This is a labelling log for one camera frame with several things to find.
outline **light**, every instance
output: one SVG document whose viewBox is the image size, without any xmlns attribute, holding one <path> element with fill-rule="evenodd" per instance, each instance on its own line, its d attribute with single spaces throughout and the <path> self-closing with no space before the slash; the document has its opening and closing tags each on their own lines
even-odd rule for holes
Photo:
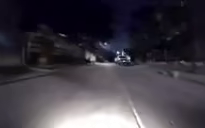
<svg viewBox="0 0 205 128">
<path fill-rule="evenodd" d="M 108 43 L 107 43 L 107 42 L 104 42 L 104 45 L 105 45 L 105 46 L 107 46 L 107 45 L 108 45 Z"/>
<path fill-rule="evenodd" d="M 62 37 L 67 37 L 67 35 L 63 34 L 63 33 L 59 33 L 60 36 Z"/>
<path fill-rule="evenodd" d="M 94 113 L 55 122 L 55 128 L 137 128 L 137 125 L 120 114 Z"/>
<path fill-rule="evenodd" d="M 131 57 L 130 57 L 130 56 L 127 56 L 127 60 L 131 60 Z"/>
</svg>

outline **dark sky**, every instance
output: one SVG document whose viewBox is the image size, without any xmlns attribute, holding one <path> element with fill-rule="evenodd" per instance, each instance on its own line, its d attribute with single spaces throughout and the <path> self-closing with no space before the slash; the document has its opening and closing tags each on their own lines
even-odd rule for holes
<svg viewBox="0 0 205 128">
<path fill-rule="evenodd" d="M 0 29 L 36 28 L 45 23 L 55 31 L 111 37 L 115 47 L 126 46 L 131 13 L 160 0 L 0 0 Z M 163 0 L 175 4 L 179 0 Z M 196 37 L 205 38 L 205 0 L 189 0 Z"/>
</svg>

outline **sidewalk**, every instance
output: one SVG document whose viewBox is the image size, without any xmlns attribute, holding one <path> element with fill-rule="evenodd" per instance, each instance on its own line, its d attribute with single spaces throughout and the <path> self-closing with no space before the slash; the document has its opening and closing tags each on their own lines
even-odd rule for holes
<svg viewBox="0 0 205 128">
<path fill-rule="evenodd" d="M 179 78 L 205 86 L 205 75 L 180 72 Z"/>
<path fill-rule="evenodd" d="M 173 71 L 176 71 L 179 72 L 178 79 L 205 86 L 205 66 L 197 67 L 194 72 L 191 71 L 191 67 L 182 65 L 152 65 L 151 68 L 154 68 L 159 72 L 159 74 L 167 75 L 170 77 L 172 77 L 170 74 L 172 74 Z"/>
<path fill-rule="evenodd" d="M 50 74 L 51 72 L 34 71 L 25 66 L 0 67 L 0 86 Z"/>
</svg>

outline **road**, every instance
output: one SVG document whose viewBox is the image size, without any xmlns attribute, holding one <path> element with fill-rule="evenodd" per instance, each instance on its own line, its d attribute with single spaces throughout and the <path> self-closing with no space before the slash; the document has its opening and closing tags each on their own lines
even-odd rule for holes
<svg viewBox="0 0 205 128">
<path fill-rule="evenodd" d="M 0 128 L 138 125 L 205 128 L 205 86 L 160 75 L 147 65 L 69 66 L 0 86 Z"/>
</svg>

